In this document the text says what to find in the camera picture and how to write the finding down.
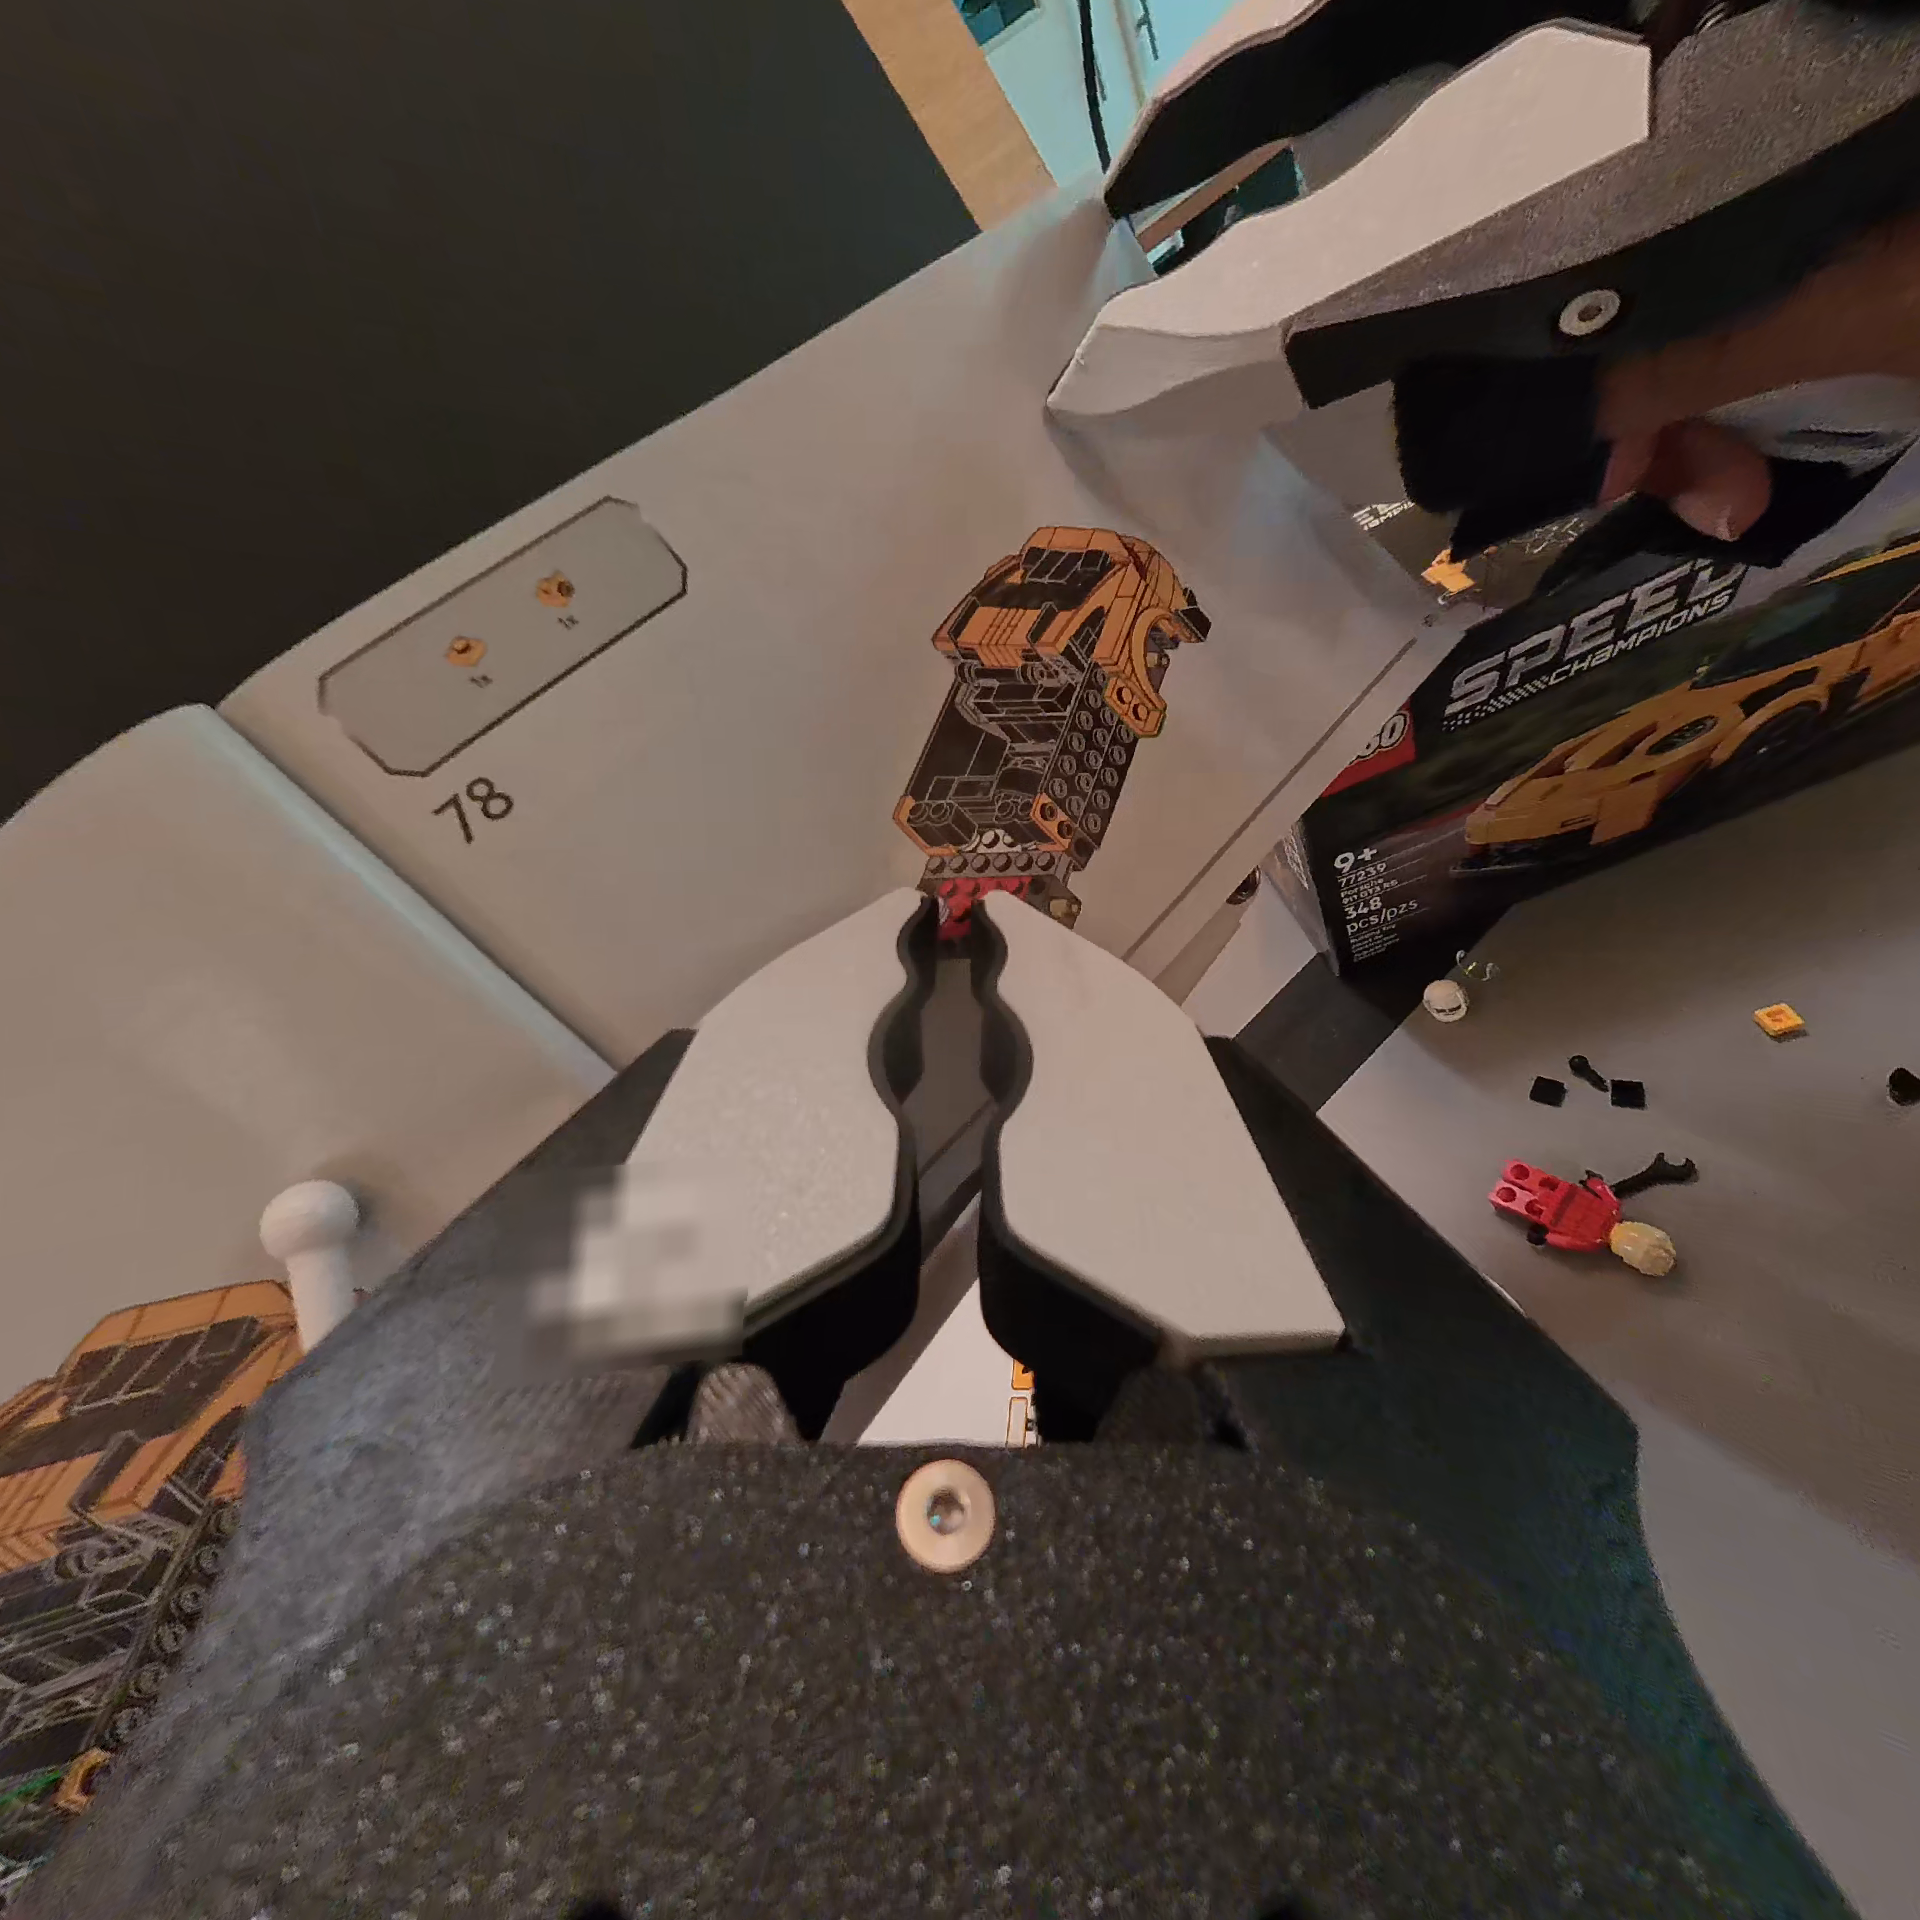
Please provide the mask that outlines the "person's right hand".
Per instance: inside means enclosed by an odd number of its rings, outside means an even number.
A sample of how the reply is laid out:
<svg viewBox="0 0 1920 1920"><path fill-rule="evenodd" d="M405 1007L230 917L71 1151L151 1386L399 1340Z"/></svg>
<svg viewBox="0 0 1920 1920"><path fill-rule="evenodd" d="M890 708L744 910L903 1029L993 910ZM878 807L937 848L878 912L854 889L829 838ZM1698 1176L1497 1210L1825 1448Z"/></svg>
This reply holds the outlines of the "person's right hand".
<svg viewBox="0 0 1920 1920"><path fill-rule="evenodd" d="M1915 399L1917 214L1862 233L1792 292L1690 340L1608 365L1594 434L1599 497L1659 497L1690 530L1731 538L1768 504L1760 445L1723 423L1775 392Z"/></svg>

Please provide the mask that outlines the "scattered loose small toy parts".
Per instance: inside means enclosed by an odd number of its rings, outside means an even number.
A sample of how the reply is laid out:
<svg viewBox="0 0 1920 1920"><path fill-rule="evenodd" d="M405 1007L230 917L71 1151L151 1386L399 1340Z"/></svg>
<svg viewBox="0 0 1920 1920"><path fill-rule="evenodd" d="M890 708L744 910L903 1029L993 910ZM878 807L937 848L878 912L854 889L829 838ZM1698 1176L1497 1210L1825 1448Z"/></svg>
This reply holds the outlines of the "scattered loose small toy parts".
<svg viewBox="0 0 1920 1920"><path fill-rule="evenodd" d="M1399 1093L1394 1116L1417 1145L1464 1143L1471 1169L1493 1164L1489 1205L1534 1236L1560 1209L1633 1215L1638 1192L1693 1184L1698 1156L1712 1176L1750 1164L1848 1190L1879 1180L1890 1136L1895 1188L1915 1180L1915 1006L1855 1037L1839 1006L1746 1013L1640 972L1526 982L1547 998L1432 980L1409 1029L1442 1073L1437 1110Z"/></svg>

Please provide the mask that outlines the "toy brick set box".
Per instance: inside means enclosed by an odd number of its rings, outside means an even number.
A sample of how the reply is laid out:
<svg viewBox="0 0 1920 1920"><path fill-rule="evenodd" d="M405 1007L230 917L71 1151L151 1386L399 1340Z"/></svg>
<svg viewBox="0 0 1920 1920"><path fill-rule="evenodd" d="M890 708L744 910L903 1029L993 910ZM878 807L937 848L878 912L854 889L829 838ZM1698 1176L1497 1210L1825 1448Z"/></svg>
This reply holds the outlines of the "toy brick set box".
<svg viewBox="0 0 1920 1920"><path fill-rule="evenodd" d="M1471 625L1264 863L1336 974L1915 744L1917 533L1621 560Z"/></svg>

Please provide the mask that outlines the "red toy minifigure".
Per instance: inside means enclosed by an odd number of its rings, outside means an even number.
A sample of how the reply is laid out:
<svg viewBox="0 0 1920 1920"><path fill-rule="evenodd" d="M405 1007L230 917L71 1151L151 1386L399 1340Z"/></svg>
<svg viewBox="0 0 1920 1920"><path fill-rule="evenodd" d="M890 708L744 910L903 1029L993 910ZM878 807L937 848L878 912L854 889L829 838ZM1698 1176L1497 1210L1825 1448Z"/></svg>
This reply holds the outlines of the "red toy minifigure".
<svg viewBox="0 0 1920 1920"><path fill-rule="evenodd" d="M1569 1182L1547 1167L1507 1161L1485 1200L1536 1247L1608 1255L1649 1280L1663 1280L1677 1265L1669 1232L1626 1215L1622 1196L1594 1173Z"/></svg>

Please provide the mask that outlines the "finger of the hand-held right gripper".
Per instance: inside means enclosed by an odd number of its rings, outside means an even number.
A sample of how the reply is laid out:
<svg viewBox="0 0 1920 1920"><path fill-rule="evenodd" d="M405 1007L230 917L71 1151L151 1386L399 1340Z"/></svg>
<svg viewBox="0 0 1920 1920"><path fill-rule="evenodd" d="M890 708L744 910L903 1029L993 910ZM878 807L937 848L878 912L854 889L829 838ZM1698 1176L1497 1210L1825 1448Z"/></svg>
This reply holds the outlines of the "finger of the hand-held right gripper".
<svg viewBox="0 0 1920 1920"><path fill-rule="evenodd" d="M1638 34L1626 2L1235 5L1165 73L1106 174L1128 220L1221 175L1245 153L1304 137L1401 80L1453 73L1537 25Z"/></svg>
<svg viewBox="0 0 1920 1920"><path fill-rule="evenodd" d="M1443 80L1353 165L1111 300L1046 412L1066 424L1278 424L1304 409L1288 337L1335 300L1647 132L1649 53L1534 26Z"/></svg>

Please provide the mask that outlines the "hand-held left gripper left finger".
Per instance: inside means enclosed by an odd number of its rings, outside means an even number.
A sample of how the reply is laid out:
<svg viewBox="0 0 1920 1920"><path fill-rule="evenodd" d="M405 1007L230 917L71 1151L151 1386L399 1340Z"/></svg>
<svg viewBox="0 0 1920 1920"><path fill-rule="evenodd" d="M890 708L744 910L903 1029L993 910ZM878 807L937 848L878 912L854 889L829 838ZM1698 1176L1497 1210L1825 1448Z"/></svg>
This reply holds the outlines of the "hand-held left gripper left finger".
<svg viewBox="0 0 1920 1920"><path fill-rule="evenodd" d="M806 1440L921 1308L923 895L785 949L691 1030L615 1188L647 1351L742 1360Z"/></svg>

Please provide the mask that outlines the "toy brick instruction booklet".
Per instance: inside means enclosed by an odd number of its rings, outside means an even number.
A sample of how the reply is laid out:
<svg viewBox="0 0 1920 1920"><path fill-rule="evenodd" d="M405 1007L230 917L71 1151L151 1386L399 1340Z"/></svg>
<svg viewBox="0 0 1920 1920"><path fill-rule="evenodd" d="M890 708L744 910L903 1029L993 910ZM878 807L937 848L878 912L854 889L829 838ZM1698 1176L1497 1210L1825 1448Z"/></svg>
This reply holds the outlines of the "toy brick instruction booklet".
<svg viewBox="0 0 1920 1920"><path fill-rule="evenodd" d="M611 1428L526 1255L298 1368L254 1215L370 1202L374 1287L616 1073L895 889L1078 889L1146 974L1417 660L1258 423L1059 423L1145 276L1046 202L3 824L3 1896L190 1658L275 1381L377 1533Z"/></svg>

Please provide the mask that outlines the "white rounded peg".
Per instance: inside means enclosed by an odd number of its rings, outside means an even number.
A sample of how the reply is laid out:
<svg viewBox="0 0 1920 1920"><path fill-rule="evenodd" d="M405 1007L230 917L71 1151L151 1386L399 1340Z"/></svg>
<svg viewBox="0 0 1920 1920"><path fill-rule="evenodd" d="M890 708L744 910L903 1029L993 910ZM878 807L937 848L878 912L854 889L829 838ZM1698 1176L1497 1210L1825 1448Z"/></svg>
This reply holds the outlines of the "white rounded peg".
<svg viewBox="0 0 1920 1920"><path fill-rule="evenodd" d="M295 1308L302 1351L311 1353L358 1304L351 1249L360 1207L336 1182L283 1188L258 1217L258 1241L275 1262Z"/></svg>

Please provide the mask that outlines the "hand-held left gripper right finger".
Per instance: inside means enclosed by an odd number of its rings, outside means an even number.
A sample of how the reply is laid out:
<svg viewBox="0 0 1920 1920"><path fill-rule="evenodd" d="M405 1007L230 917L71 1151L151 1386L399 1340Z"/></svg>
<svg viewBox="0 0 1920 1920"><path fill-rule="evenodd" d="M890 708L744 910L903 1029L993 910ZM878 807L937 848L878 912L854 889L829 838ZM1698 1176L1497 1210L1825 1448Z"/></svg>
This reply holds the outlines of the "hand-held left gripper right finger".
<svg viewBox="0 0 1920 1920"><path fill-rule="evenodd" d="M1045 1441L1130 1381L1331 1353L1346 1321L1223 1070L1176 1001L1008 893L970 912L976 1282Z"/></svg>

